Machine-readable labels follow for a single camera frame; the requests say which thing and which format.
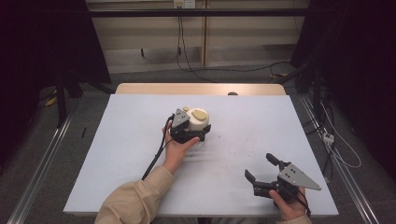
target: power cord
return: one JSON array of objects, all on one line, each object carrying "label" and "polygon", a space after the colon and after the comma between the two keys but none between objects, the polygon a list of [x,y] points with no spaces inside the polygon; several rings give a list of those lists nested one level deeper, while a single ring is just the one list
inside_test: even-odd
[{"label": "power cord", "polygon": [[[332,124],[334,124],[334,114],[333,114],[333,112],[332,112],[332,107],[331,107],[331,97],[332,97],[332,95],[331,95],[331,93],[329,92],[328,89],[321,90],[320,92],[323,92],[323,91],[325,91],[325,94],[324,94],[324,97],[320,97],[320,101],[324,104],[324,110],[326,110],[326,111],[327,111],[327,109],[330,110],[330,112],[331,112],[331,117],[330,117],[330,118],[327,118],[327,119],[329,120],[329,122],[331,122]],[[309,92],[310,92],[311,94],[313,94],[312,87],[310,88],[310,91],[309,91]],[[314,131],[312,131],[312,132],[310,132],[310,133],[314,133],[314,132],[316,132],[316,131],[318,131],[319,134],[322,133],[322,130],[321,130],[321,129],[322,129],[322,127],[323,127],[323,124],[324,124],[324,121],[325,121],[326,117],[325,117],[325,114],[324,114],[324,113],[322,113],[321,116],[324,116],[324,118],[321,118],[321,120],[318,122],[318,123],[319,123],[318,127],[317,127]],[[313,117],[311,120],[309,120],[309,121],[303,123],[302,125],[303,125],[303,127],[305,127],[305,126],[306,126],[307,124],[309,124],[311,121],[315,121],[315,120],[317,120],[317,118]],[[325,163],[324,163],[324,165],[323,165],[323,168],[321,169],[321,172],[322,172],[323,176],[325,176],[326,170],[327,170],[327,167],[328,167],[328,164],[330,164],[330,166],[331,166],[331,173],[330,173],[330,176],[327,176],[327,178],[328,178],[328,180],[329,180],[329,182],[330,182],[330,181],[332,180],[332,176],[333,176],[333,164],[332,164],[332,162],[331,162],[331,159],[332,159],[332,152],[334,151],[334,148],[335,148],[335,139],[333,138],[333,137],[334,137],[334,130],[333,130],[333,128],[332,128],[331,131],[329,132],[329,134],[331,134],[332,137],[329,136],[328,138],[325,138],[325,137],[327,136],[326,134],[327,134],[327,133],[324,133],[324,134],[321,135],[321,136],[322,136],[322,141],[321,141],[321,143],[323,144],[323,148],[325,149],[325,151],[326,151],[326,153],[327,153],[327,158],[326,158],[326,161],[325,161]],[[332,150],[328,151],[328,150],[326,149],[326,144],[325,144],[326,141],[330,143],[329,145],[330,145],[330,147],[332,148]]]},{"label": "power cord", "polygon": [[155,165],[155,162],[157,162],[157,160],[160,158],[161,154],[163,153],[163,150],[165,149],[165,147],[173,140],[173,139],[171,139],[165,144],[165,146],[163,145],[163,143],[165,142],[165,136],[166,136],[166,132],[167,132],[169,121],[173,120],[174,117],[175,117],[175,114],[172,114],[172,116],[169,117],[168,120],[166,121],[165,127],[163,128],[163,140],[161,141],[160,148],[158,149],[158,152],[155,155],[154,160],[152,160],[152,162],[149,165],[148,169],[143,174],[142,180],[146,179],[146,177],[149,175],[149,172],[151,171],[152,167]]},{"label": "power cord", "polygon": [[282,191],[286,192],[287,194],[289,194],[290,197],[292,197],[294,200],[296,200],[298,203],[300,203],[305,208],[306,215],[308,217],[311,217],[311,209],[309,209],[308,200],[306,199],[305,195],[302,192],[300,192],[298,190],[298,192],[303,196],[303,198],[305,200],[305,203],[303,201],[301,201],[301,199],[297,195],[291,193],[288,189],[283,188],[283,187],[280,187],[280,188],[281,188]]},{"label": "power cord", "polygon": [[[312,131],[309,131],[309,132],[305,133],[305,135],[309,135],[309,134],[311,134],[311,133],[315,133],[315,132],[317,132],[317,131],[320,131],[320,130],[322,129],[323,125],[324,125],[325,122],[326,122],[326,117],[324,117],[324,118],[312,118],[310,121],[314,121],[314,120],[318,120],[318,127],[315,128],[315,129],[312,130]],[[308,125],[308,124],[309,124],[309,121],[306,122],[306,123],[304,123],[304,124],[303,124],[303,127],[305,127],[305,126]]]},{"label": "power cord", "polygon": [[[183,44],[183,51],[184,51],[184,56],[186,58],[186,62],[187,65],[189,67],[189,69],[185,69],[182,68],[178,59],[178,56],[180,54],[180,38]],[[254,71],[260,71],[266,68],[270,69],[270,80],[267,83],[270,83],[273,77],[276,77],[277,74],[274,74],[273,72],[273,66],[277,65],[277,64],[281,64],[281,63],[290,63],[290,62],[277,62],[277,63],[272,63],[270,65],[266,65],[264,67],[260,67],[260,68],[253,68],[253,69],[245,69],[245,70],[238,70],[238,69],[222,69],[222,68],[201,68],[201,69],[192,69],[189,58],[187,56],[187,51],[186,51],[186,44],[185,44],[185,40],[184,40],[184,27],[183,27],[183,19],[181,17],[178,17],[178,41],[177,41],[177,66],[179,67],[180,70],[184,71],[184,72],[192,72],[194,73],[194,75],[200,79],[209,81],[209,82],[214,82],[214,83],[218,83],[214,80],[205,78],[205,77],[201,77],[199,76],[196,72],[198,71],[226,71],[226,72],[254,72]]]},{"label": "power cord", "polygon": [[[326,114],[326,117],[328,119],[329,118],[329,114],[327,113],[326,109],[324,109],[324,113]],[[341,134],[339,132],[337,132],[337,130],[334,128],[334,126],[332,125],[331,122],[329,122],[330,125],[332,126],[332,128],[334,129],[334,132],[344,141],[344,143],[346,143],[346,145],[352,150],[352,152],[355,154],[355,156],[358,158],[359,164],[358,165],[351,165],[348,162],[344,161],[339,155],[337,155],[334,150],[329,146],[330,151],[332,152],[332,154],[334,155],[334,157],[339,160],[340,162],[342,162],[344,165],[351,167],[351,168],[359,168],[361,167],[361,158],[359,157],[358,153],[355,151],[355,149],[341,136]]]}]

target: wall outlet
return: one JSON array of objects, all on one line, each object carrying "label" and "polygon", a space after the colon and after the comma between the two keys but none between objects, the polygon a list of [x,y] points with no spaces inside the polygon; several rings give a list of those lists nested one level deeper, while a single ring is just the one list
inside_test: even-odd
[{"label": "wall outlet", "polygon": [[184,0],[174,0],[175,8],[184,8]]},{"label": "wall outlet", "polygon": [[184,0],[184,8],[195,8],[195,0]]},{"label": "wall outlet", "polygon": [[329,145],[331,145],[334,142],[334,135],[329,134],[329,133],[324,133],[322,135],[322,139],[325,143],[328,143]]}]

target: gray floor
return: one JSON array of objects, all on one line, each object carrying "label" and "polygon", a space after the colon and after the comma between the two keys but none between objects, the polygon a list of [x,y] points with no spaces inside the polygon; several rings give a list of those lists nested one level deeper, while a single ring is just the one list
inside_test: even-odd
[{"label": "gray floor", "polygon": [[[232,69],[261,67],[262,65],[250,65],[236,66]],[[288,73],[290,70],[292,70],[290,66],[281,64],[274,66],[273,72],[274,74]],[[270,78],[269,69],[254,72],[201,71],[197,74],[215,82],[226,83],[266,83],[275,80],[275,77]],[[113,87],[121,82],[207,82],[193,73],[180,70],[118,74],[112,75],[112,80]],[[67,98],[68,108],[72,108],[73,105],[78,107],[44,178],[40,191],[35,196],[28,215],[24,218],[24,223],[93,223],[94,221],[94,217],[74,217],[62,212],[67,197],[73,188],[73,181],[84,162],[100,119],[106,109],[109,97],[89,85],[82,84],[82,88],[84,95],[81,99]],[[310,120],[301,100],[302,95],[296,93],[292,81],[285,85],[285,90],[293,101],[301,123]],[[303,94],[304,97],[309,97],[309,95],[309,93]],[[5,171],[0,176],[0,197],[2,201],[0,223],[7,223],[55,133],[57,107],[56,105],[44,107],[42,104],[38,106],[20,148],[10,159]],[[378,223],[393,223],[396,220],[396,214],[393,212],[396,211],[395,181],[372,158],[363,142],[352,133],[347,118],[337,107],[336,99],[332,101],[332,109],[336,130],[356,149],[361,157],[362,166],[356,169],[350,168],[350,172],[361,187],[361,192],[374,209]],[[304,129],[307,132],[314,129],[313,124],[304,127]],[[327,154],[318,134],[311,133],[307,136],[307,139],[317,157],[319,166],[323,166]],[[356,156],[349,147],[342,143],[338,136],[335,136],[335,139],[336,146],[345,161],[356,164]],[[357,202],[351,197],[345,182],[335,168],[328,186],[340,215],[336,217],[316,217],[313,218],[314,223],[365,223],[361,211],[358,210]]]}]

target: electrical wire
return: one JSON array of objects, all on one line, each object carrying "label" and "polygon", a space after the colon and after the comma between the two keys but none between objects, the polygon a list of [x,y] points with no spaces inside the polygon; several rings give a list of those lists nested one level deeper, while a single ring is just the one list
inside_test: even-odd
[{"label": "electrical wire", "polygon": [[[327,113],[327,111],[326,111],[326,109],[325,109],[323,103],[320,102],[320,104],[321,104],[321,106],[322,106],[323,109],[324,109],[324,113],[326,114],[326,117],[327,117],[328,119],[330,119],[330,118],[329,118],[329,114]],[[347,162],[344,161],[339,155],[337,155],[337,154],[334,152],[334,150],[329,146],[329,149],[330,149],[330,151],[333,153],[334,157],[335,157],[336,159],[338,159],[340,162],[342,162],[344,165],[348,166],[348,167],[351,167],[351,168],[359,168],[359,167],[361,167],[361,158],[359,157],[358,153],[357,153],[357,152],[355,151],[355,149],[353,149],[353,147],[341,136],[341,134],[340,134],[339,132],[337,132],[337,130],[334,128],[334,126],[332,125],[332,123],[331,123],[330,121],[329,121],[329,123],[330,123],[330,125],[332,126],[332,128],[334,129],[334,132],[344,141],[344,143],[346,143],[346,145],[352,150],[352,152],[353,152],[353,153],[355,154],[355,156],[358,158],[359,164],[358,164],[358,165],[351,165],[351,164],[347,163]]]},{"label": "electrical wire", "polygon": [[[184,56],[185,56],[185,58],[186,58],[187,65],[189,66],[190,70],[186,70],[186,69],[182,68],[182,67],[180,66],[179,61],[178,61],[178,54],[179,54],[179,50],[180,50],[180,37],[182,38],[182,41],[183,41]],[[217,83],[217,82],[214,81],[214,80],[211,80],[211,79],[208,79],[208,78],[199,76],[199,75],[191,68],[191,65],[190,65],[190,62],[189,62],[189,58],[187,57],[186,43],[185,43],[185,41],[184,41],[183,19],[182,19],[181,17],[178,17],[177,65],[178,65],[178,67],[179,67],[182,71],[185,71],[185,72],[192,72],[196,77],[198,77],[198,78],[200,78],[200,79],[203,79],[203,80],[206,80],[206,81],[209,81],[209,82],[213,82],[213,83]]]},{"label": "electrical wire", "polygon": [[300,199],[297,195],[291,193],[288,189],[283,188],[282,186],[280,186],[279,188],[280,188],[280,190],[282,190],[283,192],[286,192],[287,194],[289,194],[289,196],[292,197],[294,200],[296,200],[298,203],[300,203],[300,204],[306,209],[306,215],[307,215],[308,217],[311,217],[311,209],[309,209],[308,200],[306,199],[305,195],[304,195],[302,192],[300,192],[299,190],[297,191],[297,192],[300,192],[301,195],[303,195],[303,198],[304,198],[304,200],[305,200],[305,203],[304,203],[303,201],[301,201],[301,199]]},{"label": "electrical wire", "polygon": [[[295,0],[293,0],[293,9],[295,9]],[[294,18],[294,25],[296,26],[297,35],[300,36],[300,30],[298,29],[297,19],[295,16],[293,18]]]},{"label": "electrical wire", "polygon": [[[189,69],[182,68],[181,65],[180,65],[179,59],[178,59],[178,55],[180,54],[180,38],[181,38],[181,41],[182,41],[182,43],[183,43],[184,56],[185,56],[185,58],[186,58],[186,62],[187,62],[187,65],[188,65]],[[270,64],[270,65],[266,65],[266,66],[264,66],[264,67],[253,68],[253,69],[242,69],[242,70],[239,70],[239,69],[223,69],[223,68],[200,68],[200,69],[192,69],[191,64],[190,64],[190,61],[189,61],[189,58],[188,58],[188,56],[187,56],[186,44],[185,44],[185,40],[184,40],[183,19],[182,19],[181,17],[178,17],[177,66],[179,67],[180,70],[182,70],[182,71],[184,71],[184,72],[193,72],[194,75],[195,75],[196,77],[200,78],[200,79],[203,79],[203,80],[206,80],[206,81],[210,81],[210,82],[217,83],[217,82],[214,81],[214,80],[211,80],[211,79],[208,79],[208,78],[199,76],[196,72],[198,72],[198,71],[254,72],[254,71],[260,71],[260,70],[269,68],[269,69],[270,69],[270,72],[271,72],[271,76],[270,76],[270,80],[268,81],[268,83],[270,83],[270,81],[272,80],[272,78],[273,78],[273,76],[274,76],[272,67],[273,67],[274,65],[281,64],[281,63],[290,63],[290,62],[276,62],[276,63],[272,63],[272,64]]]},{"label": "electrical wire", "polygon": [[152,160],[151,164],[148,166],[148,169],[143,174],[142,180],[146,179],[146,177],[149,175],[149,172],[151,171],[152,167],[155,165],[155,162],[157,162],[157,160],[161,156],[161,153],[163,153],[163,150],[165,149],[165,147],[172,141],[172,139],[171,139],[165,144],[165,146],[163,145],[163,143],[165,142],[165,136],[166,136],[169,121],[173,120],[174,117],[175,117],[175,114],[173,114],[171,117],[169,117],[168,120],[166,121],[165,127],[163,128],[163,140],[161,141],[160,148],[158,149],[158,152],[155,155],[154,159]]},{"label": "electrical wire", "polygon": [[344,20],[345,20],[346,15],[347,15],[347,9],[348,9],[348,7],[349,7],[349,2],[350,2],[350,0],[347,0],[347,2],[346,2],[346,7],[345,7],[345,9],[344,9],[344,13],[343,13],[343,15],[341,16],[340,26],[339,26],[339,29],[338,29],[338,31],[337,31],[337,35],[335,36],[334,41],[338,41],[338,37],[340,36],[341,30],[343,29]]},{"label": "electrical wire", "polygon": [[301,124],[301,126],[305,127],[306,125],[308,125],[309,123],[311,123],[312,121],[314,121],[315,119],[311,119],[309,121],[306,121],[304,123]]},{"label": "electrical wire", "polygon": [[326,117],[325,117],[325,118],[321,118],[319,121],[320,121],[320,123],[319,123],[318,127],[317,127],[316,129],[312,130],[312,131],[309,131],[309,132],[305,133],[305,135],[309,135],[309,134],[311,134],[311,133],[315,133],[315,132],[317,132],[317,131],[320,131],[321,128],[323,127],[323,125],[324,125],[325,122],[326,122]]},{"label": "electrical wire", "polygon": [[[320,97],[320,101],[321,102],[323,102],[324,104],[325,104],[325,106],[324,107],[326,107],[325,108],[325,110],[327,110],[327,108],[329,108],[330,109],[330,112],[331,112],[331,119],[329,118],[329,122],[331,122],[332,124],[334,124],[334,114],[333,114],[333,112],[332,112],[332,107],[331,107],[331,104],[330,104],[330,102],[331,102],[331,94],[330,94],[330,92],[329,92],[329,90],[328,89],[326,89],[326,90],[320,90],[320,92],[322,92],[322,91],[326,91],[325,92],[325,96],[324,97]],[[332,134],[332,135],[334,135],[334,130],[333,130],[333,128],[332,128],[332,130],[330,131],[330,133]],[[334,139],[334,141],[332,142],[332,145],[331,145],[331,147],[332,147],[332,150],[329,152],[327,149],[326,149],[326,145],[325,145],[325,142],[324,141],[321,141],[321,143],[323,144],[323,148],[325,149],[325,151],[326,151],[326,153],[327,153],[327,158],[326,158],[326,161],[325,161],[325,163],[324,163],[324,165],[323,165],[323,168],[322,168],[322,170],[321,170],[321,172],[322,172],[322,174],[323,175],[325,175],[325,173],[326,173],[326,170],[327,170],[327,166],[328,166],[328,164],[330,164],[330,166],[331,166],[331,173],[330,173],[330,176],[328,176],[328,178],[331,180],[332,179],[332,175],[333,175],[333,165],[332,165],[332,162],[331,162],[331,158],[332,158],[332,152],[334,151],[334,148],[335,148],[335,139]]]}]

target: white object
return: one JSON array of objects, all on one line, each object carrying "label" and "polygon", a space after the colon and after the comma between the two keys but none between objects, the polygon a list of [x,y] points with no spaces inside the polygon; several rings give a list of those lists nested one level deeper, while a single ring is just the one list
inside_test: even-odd
[{"label": "white object", "polygon": [[[190,116],[190,131],[201,131],[209,125],[209,114],[202,108],[193,108],[186,112]],[[197,113],[204,113],[206,116],[202,119],[199,118]]]},{"label": "white object", "polygon": [[195,0],[184,0],[184,8],[195,8]]},{"label": "white object", "polygon": [[331,145],[334,142],[334,135],[332,135],[330,133],[323,133],[322,139],[325,143],[328,143],[329,145]]},{"label": "white object", "polygon": [[[165,194],[158,217],[279,216],[273,201],[253,195],[248,169],[262,182],[279,173],[265,159],[291,161],[322,186],[308,189],[312,216],[338,211],[289,96],[112,95],[67,204],[66,213],[95,215],[119,185],[140,179],[162,139],[166,119],[180,105],[210,112],[212,129],[191,150]],[[164,153],[157,164],[162,164]]]},{"label": "white object", "polygon": [[184,0],[174,0],[174,7],[175,8],[183,8],[184,7]]}]

